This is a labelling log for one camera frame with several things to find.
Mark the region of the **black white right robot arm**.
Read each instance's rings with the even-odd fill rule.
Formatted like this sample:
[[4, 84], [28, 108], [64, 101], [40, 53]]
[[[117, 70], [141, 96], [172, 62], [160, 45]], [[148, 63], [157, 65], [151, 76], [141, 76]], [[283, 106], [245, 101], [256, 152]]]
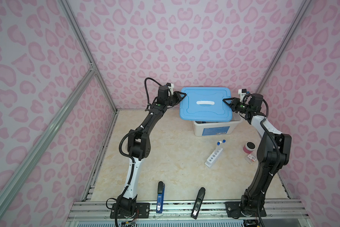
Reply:
[[241, 97], [223, 99], [223, 102], [252, 125], [262, 137], [257, 150], [258, 168], [241, 201], [226, 202], [231, 218], [262, 218], [266, 192], [278, 171], [288, 164], [292, 137], [276, 129], [268, 120], [269, 105], [261, 94], [241, 92]]

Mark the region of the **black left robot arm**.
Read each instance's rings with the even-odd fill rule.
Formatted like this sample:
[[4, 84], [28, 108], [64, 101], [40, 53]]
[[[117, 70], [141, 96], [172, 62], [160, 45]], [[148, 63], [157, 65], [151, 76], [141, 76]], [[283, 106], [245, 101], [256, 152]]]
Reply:
[[115, 218], [119, 214], [133, 217], [136, 214], [137, 188], [143, 160], [151, 152], [150, 134], [166, 111], [180, 104], [185, 99], [186, 93], [173, 90], [173, 84], [167, 83], [158, 87], [158, 94], [148, 103], [148, 112], [143, 122], [134, 130], [130, 130], [120, 141], [119, 152], [129, 158], [129, 169], [126, 184], [122, 193], [117, 197], [114, 207]]

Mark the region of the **blue plastic bin lid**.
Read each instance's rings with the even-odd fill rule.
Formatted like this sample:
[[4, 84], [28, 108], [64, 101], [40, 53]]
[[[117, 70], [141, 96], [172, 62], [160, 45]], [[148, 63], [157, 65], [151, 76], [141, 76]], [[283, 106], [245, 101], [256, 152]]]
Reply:
[[221, 87], [185, 87], [186, 97], [180, 102], [179, 116], [183, 120], [229, 122], [232, 110], [223, 102], [231, 91]]

